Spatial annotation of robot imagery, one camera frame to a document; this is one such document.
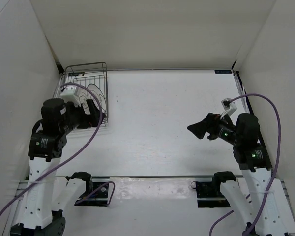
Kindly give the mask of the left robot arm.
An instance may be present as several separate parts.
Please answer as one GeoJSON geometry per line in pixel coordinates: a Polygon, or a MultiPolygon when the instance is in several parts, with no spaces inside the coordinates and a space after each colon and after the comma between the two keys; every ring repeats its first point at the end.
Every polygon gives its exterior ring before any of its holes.
{"type": "Polygon", "coordinates": [[[33,187],[24,194],[25,211],[20,222],[10,229],[12,236],[61,236],[64,233],[65,210],[80,197],[93,192],[91,174],[75,172],[67,177],[68,184],[52,199],[55,167],[60,163],[66,136],[74,129],[99,127],[106,117],[92,99],[87,99],[90,111],[61,98],[48,99],[41,108],[42,120],[33,128],[29,143],[29,182],[33,187]]]}

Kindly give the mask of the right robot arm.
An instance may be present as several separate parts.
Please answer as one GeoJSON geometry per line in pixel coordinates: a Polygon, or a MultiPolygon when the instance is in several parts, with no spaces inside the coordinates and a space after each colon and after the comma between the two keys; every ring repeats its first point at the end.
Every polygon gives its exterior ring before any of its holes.
{"type": "Polygon", "coordinates": [[[258,143],[260,126],[253,114],[242,113],[233,124],[228,115],[209,113],[187,129],[198,139],[208,133],[209,140],[222,139],[233,147],[233,155],[247,184],[250,199],[243,195],[232,172],[216,172],[211,191],[224,196],[239,219],[244,236],[287,236],[269,183],[274,172],[266,149],[258,143]]]}

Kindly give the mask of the white plate grey flower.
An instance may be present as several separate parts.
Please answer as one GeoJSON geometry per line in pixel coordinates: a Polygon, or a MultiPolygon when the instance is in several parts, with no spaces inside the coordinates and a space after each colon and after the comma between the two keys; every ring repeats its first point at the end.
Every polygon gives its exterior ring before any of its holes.
{"type": "Polygon", "coordinates": [[[96,98],[100,102],[102,111],[106,112],[106,100],[101,89],[96,84],[89,84],[87,88],[96,96],[96,98]]]}

